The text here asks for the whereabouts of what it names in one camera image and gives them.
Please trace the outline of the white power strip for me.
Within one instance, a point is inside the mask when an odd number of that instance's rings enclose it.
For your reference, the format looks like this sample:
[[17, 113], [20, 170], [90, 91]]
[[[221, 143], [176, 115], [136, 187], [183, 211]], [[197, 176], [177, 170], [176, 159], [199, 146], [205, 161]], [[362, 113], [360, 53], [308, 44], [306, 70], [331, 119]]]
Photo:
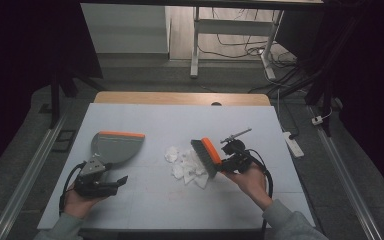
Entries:
[[285, 142], [286, 142], [290, 152], [292, 153], [292, 155], [295, 158], [303, 157], [304, 152], [302, 151], [302, 149], [298, 145], [297, 141], [295, 139], [291, 138], [292, 134], [290, 132], [284, 132], [283, 136], [284, 136]]

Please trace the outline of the white board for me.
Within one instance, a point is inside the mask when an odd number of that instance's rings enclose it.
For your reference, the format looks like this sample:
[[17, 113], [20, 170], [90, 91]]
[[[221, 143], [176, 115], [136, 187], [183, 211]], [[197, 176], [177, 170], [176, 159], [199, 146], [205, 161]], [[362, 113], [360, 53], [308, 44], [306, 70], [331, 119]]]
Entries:
[[92, 104], [89, 106], [48, 205], [38, 223], [50, 229], [59, 218], [58, 202], [69, 172], [92, 155], [96, 133], [142, 133], [140, 151], [108, 173], [110, 181], [128, 179], [118, 193], [98, 204], [84, 228], [115, 231], [251, 230], [262, 224], [262, 211], [222, 174], [204, 188], [174, 178], [165, 159], [171, 146], [189, 149], [193, 139], [209, 138], [216, 148], [235, 134], [263, 158], [274, 182], [274, 198], [293, 211], [311, 212], [271, 106], [188, 106]]

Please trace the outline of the white paper scraps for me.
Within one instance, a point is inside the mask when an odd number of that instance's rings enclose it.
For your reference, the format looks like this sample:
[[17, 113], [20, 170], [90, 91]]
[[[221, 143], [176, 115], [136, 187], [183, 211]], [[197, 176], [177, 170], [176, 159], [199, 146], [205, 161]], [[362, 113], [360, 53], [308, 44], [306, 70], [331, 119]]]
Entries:
[[177, 147], [171, 146], [165, 151], [165, 160], [171, 164], [171, 175], [176, 180], [182, 180], [184, 185], [194, 183], [201, 189], [205, 189], [209, 174], [198, 155], [192, 148], [181, 152]]

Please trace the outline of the white desk frame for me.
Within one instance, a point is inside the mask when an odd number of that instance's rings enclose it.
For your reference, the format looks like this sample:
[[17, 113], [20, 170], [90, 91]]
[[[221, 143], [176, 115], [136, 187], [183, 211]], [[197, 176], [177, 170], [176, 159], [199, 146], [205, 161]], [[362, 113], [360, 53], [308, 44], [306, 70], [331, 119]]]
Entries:
[[272, 68], [272, 64], [269, 61], [269, 55], [271, 53], [271, 47], [275, 40], [275, 36], [280, 25], [280, 21], [283, 15], [282, 10], [272, 11], [271, 21], [257, 21], [257, 20], [226, 20], [213, 17], [212, 19], [200, 17], [200, 7], [193, 8], [193, 48], [191, 56], [190, 77], [198, 77], [198, 65], [199, 65], [199, 35], [211, 34], [211, 35], [243, 35], [243, 36], [260, 36], [266, 37], [267, 43], [263, 50], [258, 50], [261, 62], [264, 67], [264, 73], [269, 80], [275, 80], [276, 76]]

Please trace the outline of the white cabinet panel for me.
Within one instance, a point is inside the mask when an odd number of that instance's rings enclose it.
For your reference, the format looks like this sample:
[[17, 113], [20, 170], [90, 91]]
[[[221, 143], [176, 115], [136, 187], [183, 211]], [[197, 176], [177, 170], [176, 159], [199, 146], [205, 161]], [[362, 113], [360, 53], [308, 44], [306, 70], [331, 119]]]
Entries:
[[165, 6], [82, 3], [81, 8], [98, 53], [169, 53]]

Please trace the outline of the wooden table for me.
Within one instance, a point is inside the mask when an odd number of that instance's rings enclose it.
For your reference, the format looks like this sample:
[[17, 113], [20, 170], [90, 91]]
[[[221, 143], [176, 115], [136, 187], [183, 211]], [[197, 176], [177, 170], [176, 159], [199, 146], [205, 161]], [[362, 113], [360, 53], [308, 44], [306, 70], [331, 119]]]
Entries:
[[180, 92], [119, 92], [101, 91], [95, 103], [157, 104], [157, 105], [215, 105], [221, 106], [269, 106], [264, 94], [242, 93], [180, 93]]

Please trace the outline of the dark curtain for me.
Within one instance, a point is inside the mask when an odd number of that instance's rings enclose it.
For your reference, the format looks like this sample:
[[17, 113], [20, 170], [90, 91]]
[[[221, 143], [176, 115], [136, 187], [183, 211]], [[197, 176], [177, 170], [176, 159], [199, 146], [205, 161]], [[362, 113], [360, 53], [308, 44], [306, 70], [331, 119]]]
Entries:
[[102, 76], [82, 0], [0, 0], [0, 157], [52, 81], [74, 93], [73, 77]]
[[365, 0], [333, 66], [340, 119], [384, 177], [384, 0]]

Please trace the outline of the black rectangular floor frame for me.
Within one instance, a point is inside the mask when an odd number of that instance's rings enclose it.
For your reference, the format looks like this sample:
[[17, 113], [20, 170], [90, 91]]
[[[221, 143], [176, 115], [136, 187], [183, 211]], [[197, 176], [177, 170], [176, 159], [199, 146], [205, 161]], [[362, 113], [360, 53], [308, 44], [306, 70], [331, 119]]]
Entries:
[[53, 144], [52, 152], [67, 153], [71, 150], [76, 137], [76, 130], [61, 130]]

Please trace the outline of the orange brush with grey bristles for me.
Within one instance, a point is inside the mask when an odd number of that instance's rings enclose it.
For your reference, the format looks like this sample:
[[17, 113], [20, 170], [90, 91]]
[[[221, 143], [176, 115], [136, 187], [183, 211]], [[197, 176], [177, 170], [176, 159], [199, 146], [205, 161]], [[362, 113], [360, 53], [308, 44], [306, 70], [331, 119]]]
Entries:
[[222, 160], [212, 142], [208, 138], [202, 138], [201, 140], [192, 140], [191, 146], [206, 169], [209, 177], [214, 178], [219, 172]]

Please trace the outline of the black metal stand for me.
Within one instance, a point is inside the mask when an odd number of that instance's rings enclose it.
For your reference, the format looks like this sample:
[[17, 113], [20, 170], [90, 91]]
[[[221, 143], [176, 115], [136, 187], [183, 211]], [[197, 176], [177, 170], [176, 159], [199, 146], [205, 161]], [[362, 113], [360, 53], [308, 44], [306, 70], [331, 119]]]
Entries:
[[51, 113], [50, 129], [54, 129], [61, 118], [60, 91], [63, 91], [65, 96], [69, 98], [75, 98], [77, 96], [78, 88], [74, 83], [75, 79], [80, 80], [97, 91], [106, 91], [104, 86], [96, 82], [96, 79], [103, 78], [98, 60], [93, 63], [85, 63], [84, 67], [75, 67], [54, 60], [47, 65], [47, 69], [50, 73], [49, 83], [51, 91], [51, 108], [49, 110]]
[[333, 77], [330, 70], [321, 69], [312, 76], [313, 84], [305, 96], [307, 105], [316, 105], [322, 101], [322, 123], [319, 126], [330, 137], [330, 116], [332, 114]]

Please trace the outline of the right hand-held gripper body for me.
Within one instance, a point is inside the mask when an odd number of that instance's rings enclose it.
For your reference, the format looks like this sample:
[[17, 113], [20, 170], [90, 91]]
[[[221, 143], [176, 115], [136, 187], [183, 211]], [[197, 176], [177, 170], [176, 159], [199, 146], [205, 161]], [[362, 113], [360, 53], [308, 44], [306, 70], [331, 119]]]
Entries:
[[248, 170], [250, 164], [252, 163], [252, 157], [246, 150], [245, 144], [241, 140], [238, 140], [239, 136], [249, 131], [251, 131], [251, 128], [236, 134], [231, 134], [224, 140], [220, 141], [220, 143], [223, 144], [222, 151], [227, 156], [227, 158], [223, 160], [230, 160], [234, 163], [235, 170], [233, 172], [238, 171], [240, 173], [244, 173]]

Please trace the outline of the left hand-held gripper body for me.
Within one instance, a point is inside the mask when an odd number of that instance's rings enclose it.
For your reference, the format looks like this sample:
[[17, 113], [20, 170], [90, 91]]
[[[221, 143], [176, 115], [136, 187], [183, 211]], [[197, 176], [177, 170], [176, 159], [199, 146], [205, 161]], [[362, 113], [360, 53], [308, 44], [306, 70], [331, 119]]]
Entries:
[[91, 158], [82, 164], [81, 170], [75, 179], [74, 190], [85, 198], [100, 198], [114, 196], [118, 188], [110, 187], [111, 182], [105, 182], [102, 177], [109, 170], [105, 170], [100, 160]]

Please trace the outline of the grey dustpan with orange edge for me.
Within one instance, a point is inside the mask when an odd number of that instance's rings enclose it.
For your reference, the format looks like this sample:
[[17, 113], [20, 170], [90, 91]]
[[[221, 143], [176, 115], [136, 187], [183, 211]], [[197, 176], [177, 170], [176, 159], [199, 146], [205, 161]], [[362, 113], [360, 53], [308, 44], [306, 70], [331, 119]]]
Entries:
[[144, 140], [142, 133], [100, 131], [92, 139], [91, 151], [103, 164], [121, 164], [140, 151]]

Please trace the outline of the aluminium rail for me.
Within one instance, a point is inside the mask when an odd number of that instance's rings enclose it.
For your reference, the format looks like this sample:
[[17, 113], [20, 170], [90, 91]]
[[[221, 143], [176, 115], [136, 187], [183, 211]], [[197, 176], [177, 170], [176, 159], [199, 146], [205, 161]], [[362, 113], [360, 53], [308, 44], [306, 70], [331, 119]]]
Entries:
[[368, 240], [384, 240], [381, 231], [371, 214], [369, 207], [360, 194], [348, 168], [343, 162], [333, 139], [328, 137], [323, 128], [316, 125], [319, 138], [332, 162], [332, 165], [337, 172], [338, 178], [343, 186], [343, 189], [353, 207], [356, 216], [362, 226], [362, 229]]
[[8, 237], [66, 119], [67, 113], [64, 112], [53, 127], [46, 131], [29, 161], [29, 165], [0, 215], [0, 240], [6, 240]]

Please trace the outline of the person's right hand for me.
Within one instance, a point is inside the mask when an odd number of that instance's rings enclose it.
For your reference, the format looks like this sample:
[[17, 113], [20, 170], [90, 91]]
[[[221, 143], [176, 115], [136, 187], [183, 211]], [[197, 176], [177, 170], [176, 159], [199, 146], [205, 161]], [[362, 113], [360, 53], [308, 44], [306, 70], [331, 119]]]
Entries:
[[262, 211], [273, 203], [266, 190], [266, 177], [255, 163], [252, 163], [245, 173], [227, 172], [225, 176], [237, 184]]

